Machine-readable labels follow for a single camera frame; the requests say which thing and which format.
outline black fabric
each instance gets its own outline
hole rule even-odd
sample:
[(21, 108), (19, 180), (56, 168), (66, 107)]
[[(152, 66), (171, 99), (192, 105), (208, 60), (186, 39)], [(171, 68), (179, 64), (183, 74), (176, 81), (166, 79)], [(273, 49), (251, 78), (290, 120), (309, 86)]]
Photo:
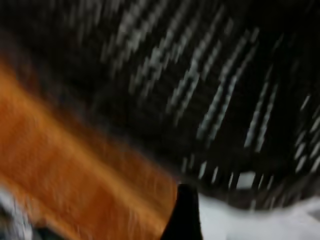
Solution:
[(178, 239), (202, 240), (198, 193), (186, 184), (178, 187), (174, 210), (161, 237), (161, 240)]
[(202, 194), (269, 210), (319, 194), (319, 10), (312, 0), (2, 0), (0, 29), (18, 47), (0, 37), (1, 50), (18, 70), (31, 63), (52, 104)]

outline white surface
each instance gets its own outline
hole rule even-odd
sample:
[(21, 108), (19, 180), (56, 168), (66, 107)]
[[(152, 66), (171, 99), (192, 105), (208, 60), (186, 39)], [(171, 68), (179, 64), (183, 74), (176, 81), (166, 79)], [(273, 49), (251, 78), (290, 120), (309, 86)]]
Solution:
[(320, 221), (308, 213), (320, 210), (320, 198), (285, 210), (249, 212), (199, 195), (203, 240), (320, 240)]

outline orange wooden surface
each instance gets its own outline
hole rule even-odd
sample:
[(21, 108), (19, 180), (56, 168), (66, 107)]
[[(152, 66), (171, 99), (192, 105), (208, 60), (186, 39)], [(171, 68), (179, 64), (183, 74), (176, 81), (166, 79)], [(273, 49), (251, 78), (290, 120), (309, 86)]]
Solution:
[(0, 66), (0, 184), (73, 240), (159, 239), (175, 181), (127, 145), (56, 114)]

